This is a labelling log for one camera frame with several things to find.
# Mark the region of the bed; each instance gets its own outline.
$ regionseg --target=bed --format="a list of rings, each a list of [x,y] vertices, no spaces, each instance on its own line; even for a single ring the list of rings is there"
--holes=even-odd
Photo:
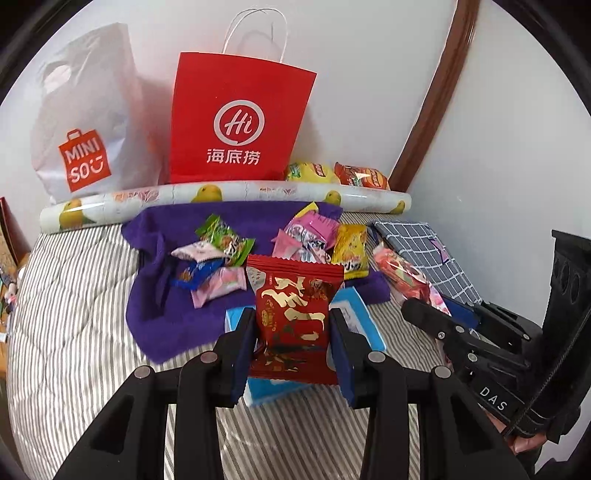
[[[371,223],[393,215],[344,213],[343,223]],[[368,248],[375,246],[369,239]],[[121,226],[41,235],[31,253],[12,324],[8,395],[11,424],[26,473],[53,477],[103,405],[139,365],[180,367],[204,345],[162,365],[142,354],[125,323],[126,300],[138,252]],[[369,306],[403,366],[440,364],[434,342],[402,319],[395,301]],[[174,478],[175,408],[168,411],[166,479]],[[218,409],[226,477],[245,479],[357,479],[368,411],[353,411],[337,387],[315,385],[260,407],[243,400]],[[419,479],[417,413],[409,406],[410,478]]]

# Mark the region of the gray plaid cloth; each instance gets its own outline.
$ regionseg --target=gray plaid cloth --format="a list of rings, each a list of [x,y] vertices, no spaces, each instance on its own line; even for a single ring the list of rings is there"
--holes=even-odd
[[[463,303],[482,301],[460,265],[427,223],[377,221],[373,226],[390,248],[425,274],[439,293]],[[441,252],[432,240],[447,251],[448,260],[442,261]]]

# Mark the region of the yellow snack packet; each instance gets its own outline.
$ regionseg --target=yellow snack packet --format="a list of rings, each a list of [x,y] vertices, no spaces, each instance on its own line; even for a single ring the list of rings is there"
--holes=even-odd
[[[318,205],[316,205],[316,202],[312,202],[306,205],[304,208],[302,208],[302,210],[295,214],[294,218],[302,217],[305,213],[308,212],[318,212]]]
[[[365,225],[342,224],[339,227],[331,263],[344,266],[345,280],[369,275],[368,256],[365,252],[367,239]]]
[[[320,163],[292,163],[285,171],[285,180],[340,184],[333,169]]]

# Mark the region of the green candy wrapper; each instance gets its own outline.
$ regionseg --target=green candy wrapper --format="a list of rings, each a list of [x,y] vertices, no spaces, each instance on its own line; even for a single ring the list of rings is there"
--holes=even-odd
[[[255,243],[254,238],[242,238],[214,213],[195,230],[195,233],[201,240],[211,243],[224,252],[229,257],[226,262],[229,267],[242,265]]]

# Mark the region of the miniso bag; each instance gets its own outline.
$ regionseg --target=miniso bag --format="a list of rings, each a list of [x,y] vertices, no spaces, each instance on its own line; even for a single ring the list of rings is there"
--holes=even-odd
[[[41,68],[37,87],[32,164],[52,202],[158,183],[127,25],[68,43]]]
[[[316,74],[279,62],[183,52],[174,85],[170,181],[283,180]],[[233,26],[234,21],[245,14]],[[287,44],[287,21],[285,42]]]

